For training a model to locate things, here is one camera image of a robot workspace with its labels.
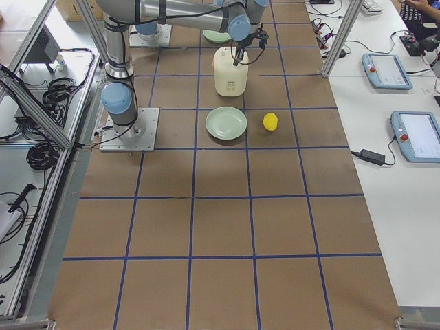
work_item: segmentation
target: tablet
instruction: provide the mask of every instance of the tablet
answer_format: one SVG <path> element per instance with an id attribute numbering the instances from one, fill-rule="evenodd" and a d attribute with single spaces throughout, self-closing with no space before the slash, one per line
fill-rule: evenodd
<path id="1" fill-rule="evenodd" d="M 440 163 L 440 128 L 431 112 L 396 111 L 391 125 L 409 162 Z"/>
<path id="2" fill-rule="evenodd" d="M 397 55 L 364 54 L 362 64 L 370 83 L 378 89 L 412 89 L 408 75 Z"/>

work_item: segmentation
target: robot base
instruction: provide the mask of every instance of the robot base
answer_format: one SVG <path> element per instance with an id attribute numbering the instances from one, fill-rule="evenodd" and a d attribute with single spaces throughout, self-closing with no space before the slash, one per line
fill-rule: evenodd
<path id="1" fill-rule="evenodd" d="M 132 32 L 136 31 L 135 26 L 132 27 Z M 171 25 L 162 25 L 162 34 L 158 38 L 151 40 L 144 40 L 139 37 L 139 34 L 130 34 L 130 47 L 133 48 L 159 48 L 168 47 L 171 40 Z"/>
<path id="2" fill-rule="evenodd" d="M 112 141 L 104 142 L 100 145 L 101 151 L 154 151 L 156 141 L 157 123 L 159 122 L 159 108 L 139 108 L 137 121 L 143 121 L 146 129 L 143 134 L 132 138 L 114 139 Z M 110 116 L 107 119 L 106 126 L 113 125 L 113 120 Z M 102 141 L 116 138 L 116 133 L 113 130 L 104 132 Z"/>

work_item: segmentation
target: keyboard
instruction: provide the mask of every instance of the keyboard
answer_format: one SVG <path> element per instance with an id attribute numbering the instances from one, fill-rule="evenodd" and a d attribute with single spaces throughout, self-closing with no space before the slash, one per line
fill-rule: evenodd
<path id="1" fill-rule="evenodd" d="M 364 0 L 364 4 L 361 7 L 361 11 L 365 15 L 378 15 L 381 14 L 383 9 L 380 5 L 377 4 L 374 0 Z"/>

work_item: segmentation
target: yellow lemon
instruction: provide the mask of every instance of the yellow lemon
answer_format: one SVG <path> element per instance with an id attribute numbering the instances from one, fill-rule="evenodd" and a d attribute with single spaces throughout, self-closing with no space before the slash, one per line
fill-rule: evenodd
<path id="1" fill-rule="evenodd" d="M 278 117 L 273 112 L 266 113 L 263 118 L 263 126 L 268 131 L 275 131 L 278 127 Z"/>

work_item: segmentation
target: round plate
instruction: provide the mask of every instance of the round plate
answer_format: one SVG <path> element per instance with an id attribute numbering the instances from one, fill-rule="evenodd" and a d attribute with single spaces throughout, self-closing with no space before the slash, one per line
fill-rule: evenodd
<path id="1" fill-rule="evenodd" d="M 220 33 L 211 30 L 203 30 L 203 36 L 211 43 L 225 43 L 231 40 L 231 36 L 227 32 Z"/>
<path id="2" fill-rule="evenodd" d="M 215 138 L 233 140 L 245 133 L 248 121 L 243 112 L 232 107 L 219 107 L 206 117 L 206 129 Z"/>

